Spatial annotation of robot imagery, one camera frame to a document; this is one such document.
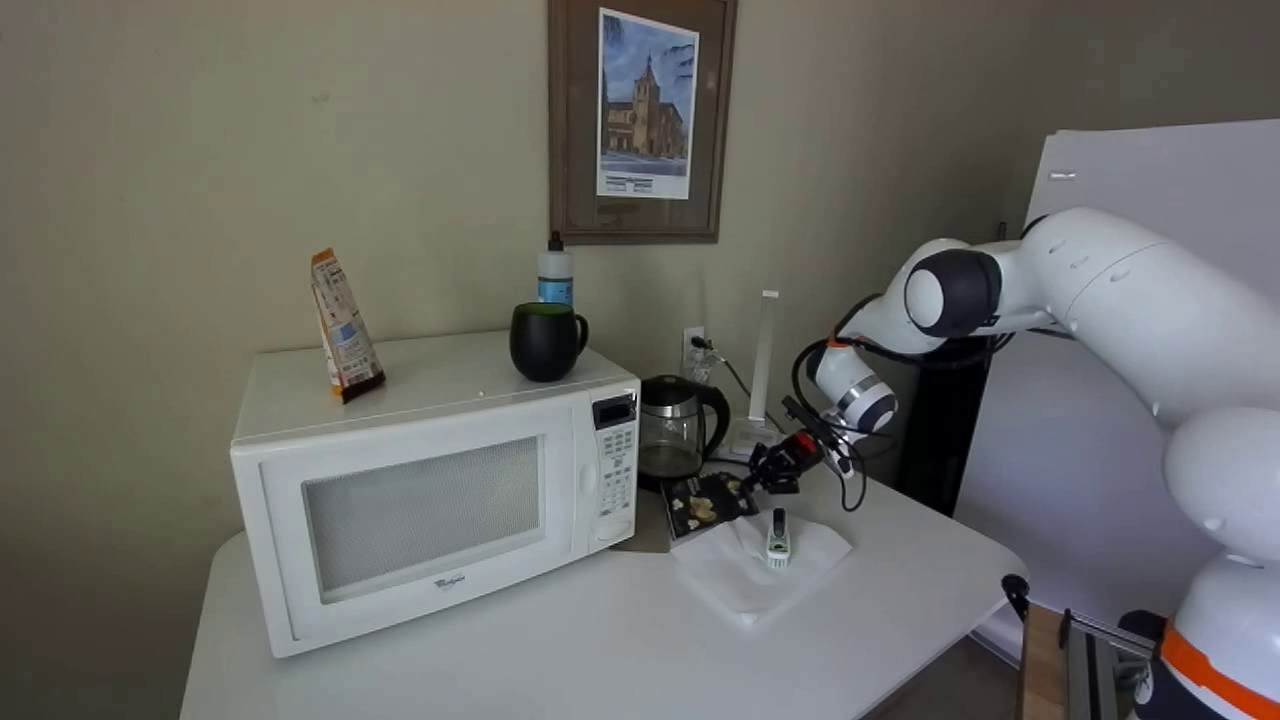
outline white table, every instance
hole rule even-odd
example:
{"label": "white table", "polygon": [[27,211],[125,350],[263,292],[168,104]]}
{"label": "white table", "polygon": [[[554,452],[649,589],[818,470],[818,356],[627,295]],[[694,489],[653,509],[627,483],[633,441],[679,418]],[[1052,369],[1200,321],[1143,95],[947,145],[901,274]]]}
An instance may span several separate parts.
{"label": "white table", "polygon": [[246,537],[208,576],[183,720],[833,720],[865,717],[1000,605],[1021,560],[872,483],[852,516],[806,478],[801,514],[852,552],[745,631],[667,552],[601,552],[487,601],[273,662]]}

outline white stand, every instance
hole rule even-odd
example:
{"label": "white stand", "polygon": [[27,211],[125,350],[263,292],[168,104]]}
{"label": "white stand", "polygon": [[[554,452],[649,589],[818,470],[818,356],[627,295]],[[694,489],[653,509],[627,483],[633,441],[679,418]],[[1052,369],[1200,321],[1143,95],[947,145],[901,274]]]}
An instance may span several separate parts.
{"label": "white stand", "polygon": [[757,363],[754,363],[754,401],[748,418],[731,418],[729,434],[721,441],[724,462],[754,462],[757,444],[780,444],[780,434],[770,424],[766,404],[770,404],[770,369],[772,369],[772,323],[776,323],[776,303],[780,292],[766,290],[759,292],[759,337],[757,337]]}

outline cable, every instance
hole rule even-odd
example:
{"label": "cable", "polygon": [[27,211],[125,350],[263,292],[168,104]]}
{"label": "cable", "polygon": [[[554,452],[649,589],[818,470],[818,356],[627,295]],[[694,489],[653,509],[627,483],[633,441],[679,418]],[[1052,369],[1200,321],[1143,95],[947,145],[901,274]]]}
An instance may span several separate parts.
{"label": "cable", "polygon": [[710,337],[697,337],[694,350],[710,354],[716,363],[724,363],[724,373],[731,378],[731,386],[754,398],[754,389],[745,386],[745,378],[731,369],[731,360],[724,354],[716,354],[716,343]]}
{"label": "cable", "polygon": [[861,310],[868,310],[878,295],[886,295],[886,292],[861,295],[861,301],[838,321],[833,337],[840,337],[840,327],[846,327]]}
{"label": "cable", "polygon": [[801,350],[793,360],[793,398],[801,401],[806,414],[822,418],[818,404],[806,398],[801,369],[810,363],[812,354],[825,354],[833,339],[812,339]]}
{"label": "cable", "polygon": [[872,356],[886,356],[886,360],[895,360],[895,363],[907,363],[907,369],[966,369],[966,363],[977,363],[977,360],[993,360],[1006,343],[1011,343],[1011,334],[1009,337],[951,337],[951,339],[985,339],[985,350],[969,354],[969,356],[901,356],[901,354],[890,354],[880,343],[861,343],[865,354]]}
{"label": "cable", "polygon": [[868,478],[865,474],[855,474],[861,478],[861,489],[855,489],[855,502],[850,503],[850,479],[846,478],[838,478],[838,483],[840,483],[840,509],[846,514],[861,514],[865,509],[865,502],[868,502]]}

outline kettle handle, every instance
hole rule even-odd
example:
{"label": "kettle handle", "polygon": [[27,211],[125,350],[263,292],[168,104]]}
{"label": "kettle handle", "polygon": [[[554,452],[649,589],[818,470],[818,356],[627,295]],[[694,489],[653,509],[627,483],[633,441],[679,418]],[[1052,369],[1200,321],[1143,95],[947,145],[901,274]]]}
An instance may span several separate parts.
{"label": "kettle handle", "polygon": [[711,441],[703,444],[703,462],[711,462],[711,452],[721,450],[721,441],[724,441],[724,434],[729,434],[729,401],[724,401],[724,392],[716,392],[716,389],[710,389],[710,386],[697,389],[697,401],[716,414],[716,434],[711,434]]}
{"label": "kettle handle", "polygon": [[593,323],[588,323],[584,318],[577,318],[577,312],[573,312],[573,323],[577,323],[577,354],[584,354],[588,339],[593,339]]}

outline beige wall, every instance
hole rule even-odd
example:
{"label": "beige wall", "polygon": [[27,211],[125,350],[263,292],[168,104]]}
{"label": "beige wall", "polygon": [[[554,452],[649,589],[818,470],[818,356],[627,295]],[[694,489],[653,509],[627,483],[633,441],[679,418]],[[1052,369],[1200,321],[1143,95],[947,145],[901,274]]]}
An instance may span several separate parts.
{"label": "beige wall", "polygon": [[1042,127],[1280,117],[1276,0],[1049,0]]}
{"label": "beige wall", "polygon": [[[742,0],[721,244],[579,247],[597,350],[653,373],[702,321],[748,363],[772,284],[783,363],[919,237],[1017,221],[1043,35],[1035,0]],[[546,149],[539,0],[0,0],[0,717],[174,709],[307,254],[377,337],[503,327]]]}

